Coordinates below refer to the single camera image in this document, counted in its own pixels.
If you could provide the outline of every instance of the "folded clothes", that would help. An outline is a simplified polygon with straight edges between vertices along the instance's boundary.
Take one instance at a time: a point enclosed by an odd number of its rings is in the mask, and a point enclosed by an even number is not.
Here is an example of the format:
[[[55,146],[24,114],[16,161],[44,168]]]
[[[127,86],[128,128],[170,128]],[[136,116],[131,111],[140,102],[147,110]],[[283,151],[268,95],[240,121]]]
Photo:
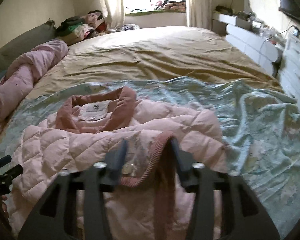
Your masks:
[[[84,19],[85,24],[88,24],[90,27],[97,29],[98,32],[102,32],[106,29],[106,24],[104,23],[105,18],[103,17],[102,13],[100,13],[100,12],[89,13],[89,14],[83,16],[82,19]]]
[[[80,23],[78,23],[78,24],[76,24],[76,25],[71,25],[71,26],[69,26],[68,28],[66,28],[66,29],[63,30],[63,31],[58,31],[58,30],[57,30],[57,35],[58,35],[59,37],[67,36],[67,35],[69,35],[71,32],[73,32],[78,26],[81,26],[81,25],[83,25],[82,22],[80,22]]]
[[[90,13],[95,13],[95,14],[98,14],[98,13],[99,13],[100,16],[99,16],[98,20],[100,20],[100,19],[103,18],[102,11],[100,11],[100,10],[90,11],[88,14],[90,14]]]
[[[74,16],[66,19],[57,28],[58,36],[59,36],[59,32],[65,31],[70,26],[79,25],[79,24],[84,24],[84,19],[80,18],[79,16]]]
[[[59,36],[59,39],[62,39],[68,46],[83,41],[85,29],[89,27],[87,24],[82,24],[77,26],[70,34],[66,36]]]

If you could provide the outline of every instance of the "quilted fabric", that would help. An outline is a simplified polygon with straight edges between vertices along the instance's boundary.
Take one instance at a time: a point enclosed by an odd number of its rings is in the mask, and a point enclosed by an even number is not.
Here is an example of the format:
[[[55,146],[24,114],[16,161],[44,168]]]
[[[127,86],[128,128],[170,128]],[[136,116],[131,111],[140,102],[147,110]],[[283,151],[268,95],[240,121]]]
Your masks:
[[[14,180],[11,192],[10,224],[15,234],[60,170],[85,170],[102,161],[105,154],[116,149],[123,139],[129,143],[126,163],[134,166],[129,177],[140,178],[143,175],[149,161],[149,149],[155,138],[165,131],[177,138],[181,149],[193,153],[196,161],[226,172],[222,132],[210,110],[196,111],[169,103],[139,100],[128,127],[97,134],[55,129],[56,116],[57,113],[52,114],[38,126],[26,128],[13,155],[13,160],[24,168],[22,176]],[[121,186],[114,193],[104,194],[114,239],[154,239],[154,185],[147,183],[144,187],[132,189]],[[83,223],[83,194],[78,194],[79,227]],[[194,195],[185,193],[178,179],[175,200],[168,239],[185,239]],[[219,198],[216,198],[215,204],[215,238],[218,238],[221,225]]]
[[[46,72],[68,53],[59,39],[41,44],[17,57],[0,81],[0,133],[6,118],[17,108]]]
[[[105,94],[71,96],[58,110],[56,128],[74,133],[97,133],[127,127],[133,117],[136,97],[135,91],[126,86]],[[111,114],[101,122],[85,122],[77,118],[80,106],[107,100],[110,100],[108,112]]]

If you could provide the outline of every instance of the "black clamp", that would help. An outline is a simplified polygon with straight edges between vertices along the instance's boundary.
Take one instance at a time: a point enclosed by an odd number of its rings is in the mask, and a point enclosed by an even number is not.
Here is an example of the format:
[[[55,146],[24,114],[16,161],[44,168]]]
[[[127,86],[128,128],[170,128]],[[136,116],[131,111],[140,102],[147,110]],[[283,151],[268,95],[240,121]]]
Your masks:
[[[11,156],[7,155],[0,159],[0,168],[11,162]],[[0,175],[0,196],[10,193],[10,185],[12,180],[22,174],[23,168],[21,165],[16,165],[3,175]]]
[[[11,162],[11,157],[9,155],[0,159],[0,168],[7,165]],[[10,185],[12,184],[12,180],[17,176],[22,174],[23,168],[21,165],[16,165],[3,175],[0,175],[0,201],[1,196],[10,193]],[[13,240],[14,238],[10,234],[11,226],[7,218],[4,215],[2,206],[0,205],[0,240]]]
[[[109,152],[103,162],[82,172],[61,171],[32,209],[18,240],[76,240],[76,192],[84,189],[85,240],[112,240],[103,192],[119,184],[128,144]],[[168,142],[173,151],[182,187],[196,193],[186,240],[212,240],[214,190],[221,190],[222,240],[279,240],[279,233],[256,195],[241,177],[231,177],[194,161],[179,149],[176,139]]]

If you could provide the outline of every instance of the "pink comforter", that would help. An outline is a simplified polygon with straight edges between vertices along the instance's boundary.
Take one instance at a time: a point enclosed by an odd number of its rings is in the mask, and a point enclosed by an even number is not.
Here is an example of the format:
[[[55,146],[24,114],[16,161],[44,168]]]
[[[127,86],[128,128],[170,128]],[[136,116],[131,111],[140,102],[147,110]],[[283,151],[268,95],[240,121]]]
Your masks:
[[[106,110],[105,115],[95,121],[82,119],[84,112],[91,112],[85,104],[92,102],[98,111]],[[13,233],[19,233],[59,171],[83,171],[102,161],[125,139],[129,145],[125,164],[128,174],[123,175],[122,186],[114,193],[104,194],[113,238],[184,240],[194,194],[186,193],[179,180],[174,180],[169,159],[161,158],[160,167],[154,169],[154,159],[164,151],[171,135],[196,161],[215,171],[227,171],[222,131],[210,110],[136,100],[136,93],[128,87],[101,95],[70,97],[57,113],[38,126],[26,128],[13,154],[13,161],[24,169],[13,181],[8,199]],[[222,205],[217,192],[215,196],[214,235],[218,239]],[[83,228],[82,191],[77,203],[78,227]]]
[[[6,118],[33,89],[35,83],[68,53],[68,46],[55,39],[20,55],[0,82],[0,133]]]

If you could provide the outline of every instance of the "beige bed sheet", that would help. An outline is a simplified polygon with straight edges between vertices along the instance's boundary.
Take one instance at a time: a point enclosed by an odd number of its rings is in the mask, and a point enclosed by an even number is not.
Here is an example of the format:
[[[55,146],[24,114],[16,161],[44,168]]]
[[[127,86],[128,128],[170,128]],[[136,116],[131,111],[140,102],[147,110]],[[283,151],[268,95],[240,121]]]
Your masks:
[[[277,80],[215,33],[170,26],[108,34],[70,47],[27,98],[34,99],[83,82],[169,80],[204,82],[244,79],[256,88],[282,92]]]

